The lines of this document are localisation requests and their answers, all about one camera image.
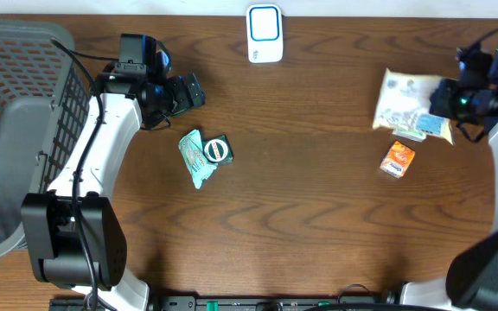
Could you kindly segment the dark grey plastic basket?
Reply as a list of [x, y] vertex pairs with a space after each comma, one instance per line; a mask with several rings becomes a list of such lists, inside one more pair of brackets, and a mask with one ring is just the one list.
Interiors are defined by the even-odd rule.
[[49, 22], [0, 20], [0, 257], [26, 246], [21, 204], [64, 169], [89, 110], [71, 58], [75, 47]]

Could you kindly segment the dark green round-label packet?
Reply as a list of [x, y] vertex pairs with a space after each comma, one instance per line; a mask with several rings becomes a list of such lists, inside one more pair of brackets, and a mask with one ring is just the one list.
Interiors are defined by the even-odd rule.
[[203, 153], [213, 164], [222, 166], [233, 161], [233, 152], [225, 135], [203, 142]]

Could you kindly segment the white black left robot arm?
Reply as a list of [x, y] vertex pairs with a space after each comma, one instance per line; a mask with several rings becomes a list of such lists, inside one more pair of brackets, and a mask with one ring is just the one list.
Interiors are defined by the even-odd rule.
[[185, 76], [102, 73], [89, 116], [64, 168], [42, 194], [29, 193], [22, 226], [35, 279], [85, 296], [82, 308], [146, 310], [150, 287], [127, 269], [127, 243], [112, 193], [132, 138], [143, 127], [201, 107]]

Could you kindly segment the orange Kleenex tissue pack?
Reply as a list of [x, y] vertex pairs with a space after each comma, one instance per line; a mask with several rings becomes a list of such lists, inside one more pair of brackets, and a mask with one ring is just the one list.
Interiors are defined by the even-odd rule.
[[383, 158], [380, 169], [396, 178], [405, 175], [416, 153], [403, 143], [395, 141]]

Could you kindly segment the large white snack bag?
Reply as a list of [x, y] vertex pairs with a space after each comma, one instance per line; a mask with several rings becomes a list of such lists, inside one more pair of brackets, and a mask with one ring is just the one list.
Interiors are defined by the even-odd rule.
[[396, 73], [387, 68], [372, 128], [420, 131], [453, 145], [450, 120], [430, 114], [430, 96], [442, 79], [438, 75]]

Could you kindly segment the white barcode scanner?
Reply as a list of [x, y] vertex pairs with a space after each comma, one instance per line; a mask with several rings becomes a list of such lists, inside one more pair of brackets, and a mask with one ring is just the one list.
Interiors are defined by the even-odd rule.
[[282, 10], [271, 3], [246, 10], [248, 60], [254, 64], [280, 62], [284, 53]]

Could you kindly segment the small white teal box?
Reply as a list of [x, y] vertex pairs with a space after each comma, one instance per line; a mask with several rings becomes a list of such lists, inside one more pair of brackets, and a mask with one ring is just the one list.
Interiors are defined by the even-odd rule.
[[403, 137], [419, 143], [423, 142], [427, 138], [425, 133], [415, 130], [395, 129], [393, 134], [395, 136]]

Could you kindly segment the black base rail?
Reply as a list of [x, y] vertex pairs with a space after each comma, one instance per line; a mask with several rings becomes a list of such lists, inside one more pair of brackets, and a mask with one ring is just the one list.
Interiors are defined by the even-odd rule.
[[[334, 305], [336, 298], [196, 298], [193, 296], [163, 296], [149, 304], [147, 310], [154, 311], [262, 311], [283, 310], [303, 311], [310, 308]], [[344, 296], [341, 304], [378, 305], [377, 299], [371, 296]], [[50, 311], [83, 310], [81, 299], [53, 299], [48, 304]]]

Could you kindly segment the teal wet wipes packet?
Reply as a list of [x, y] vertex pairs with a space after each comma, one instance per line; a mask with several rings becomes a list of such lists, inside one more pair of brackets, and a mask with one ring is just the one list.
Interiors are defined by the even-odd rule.
[[181, 139], [178, 148], [192, 177], [195, 188], [200, 189], [203, 182], [218, 168], [204, 154], [200, 131], [190, 131]]

